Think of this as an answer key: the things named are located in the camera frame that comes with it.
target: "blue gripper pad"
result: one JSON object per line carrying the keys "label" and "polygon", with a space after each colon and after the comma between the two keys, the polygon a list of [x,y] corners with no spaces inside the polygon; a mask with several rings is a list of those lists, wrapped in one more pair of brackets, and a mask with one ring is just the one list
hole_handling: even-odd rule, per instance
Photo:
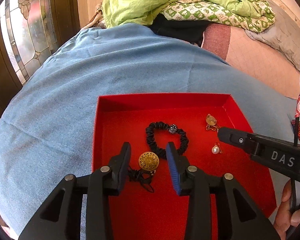
{"label": "blue gripper pad", "polygon": [[167,144],[166,147],[166,154],[167,154],[167,161],[168,161],[168,167],[169,167],[169,172],[171,176],[171,181],[174,190],[176,193],[180,196],[181,194],[181,185],[180,185],[180,175],[178,173],[177,165],[176,162],[178,161],[178,154],[176,152],[176,148],[173,147],[174,149],[171,149],[170,144]]}
{"label": "blue gripper pad", "polygon": [[118,172],[118,191],[119,193],[122,191],[124,184],[126,182],[126,178],[128,175],[128,166],[131,158],[131,146],[128,144],[127,146],[125,143],[122,146],[120,155],[124,154],[123,161]]}

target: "finger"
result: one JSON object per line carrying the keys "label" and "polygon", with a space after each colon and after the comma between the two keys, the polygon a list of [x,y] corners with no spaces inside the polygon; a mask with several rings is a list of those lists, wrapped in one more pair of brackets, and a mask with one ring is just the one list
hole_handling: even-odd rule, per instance
{"label": "finger", "polygon": [[280,236],[280,239],[285,240],[286,239],[286,232],[282,231],[280,229],[280,227],[277,225],[276,222],[274,222],[273,227],[277,231],[278,235]]}
{"label": "finger", "polygon": [[277,225],[277,232],[283,234],[288,230],[291,223],[290,213],[290,201],[282,202],[278,208],[277,215],[275,217],[275,223]]}
{"label": "finger", "polygon": [[300,209],[291,216],[291,225],[297,227],[300,224]]}
{"label": "finger", "polygon": [[286,202],[291,197],[291,179],[288,180],[282,191],[281,202]]}

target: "red felt lining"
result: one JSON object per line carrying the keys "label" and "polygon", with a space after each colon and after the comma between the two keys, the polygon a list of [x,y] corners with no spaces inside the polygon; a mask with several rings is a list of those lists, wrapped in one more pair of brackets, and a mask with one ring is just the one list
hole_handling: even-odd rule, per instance
{"label": "red felt lining", "polygon": [[[131,144],[133,169],[149,147],[145,128],[151,122],[175,123],[187,132],[189,147],[185,152],[192,165],[207,174],[222,176],[230,172],[247,190],[266,216],[276,208],[269,169],[251,161],[242,150],[220,143],[222,154],[211,148],[218,142],[217,133],[206,131],[205,117],[212,114],[218,125],[252,132],[244,115],[230,95],[197,93],[160,93],[102,96],[96,116],[93,170],[106,165],[117,155],[125,141]],[[173,141],[179,147],[179,135],[156,130],[159,147]],[[154,194],[137,182],[127,180],[119,197],[110,197],[110,211],[115,240],[183,239],[188,197],[178,197],[173,190],[168,165],[160,160],[151,184]],[[211,196],[213,238],[217,239],[215,198]]]}

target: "gold brooch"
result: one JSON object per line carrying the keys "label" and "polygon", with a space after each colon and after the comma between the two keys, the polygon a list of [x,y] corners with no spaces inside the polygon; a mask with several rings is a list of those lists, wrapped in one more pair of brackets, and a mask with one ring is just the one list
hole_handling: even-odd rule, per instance
{"label": "gold brooch", "polygon": [[153,152],[145,152],[139,157],[139,166],[145,171],[154,171],[159,165],[159,157]]}
{"label": "gold brooch", "polygon": [[217,119],[215,119],[211,114],[208,114],[206,117],[207,126],[206,129],[212,131],[218,131],[220,126],[217,125]]}

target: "bed sheet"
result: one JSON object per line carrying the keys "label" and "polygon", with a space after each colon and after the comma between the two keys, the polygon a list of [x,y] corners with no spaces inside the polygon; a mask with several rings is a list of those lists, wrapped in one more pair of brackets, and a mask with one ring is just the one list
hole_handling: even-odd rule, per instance
{"label": "bed sheet", "polygon": [[[0,213],[17,234],[66,174],[90,174],[98,96],[148,92],[230,93],[255,133],[293,139],[295,100],[218,56],[137,24],[82,30],[0,119]],[[279,200],[287,178],[272,176]]]}

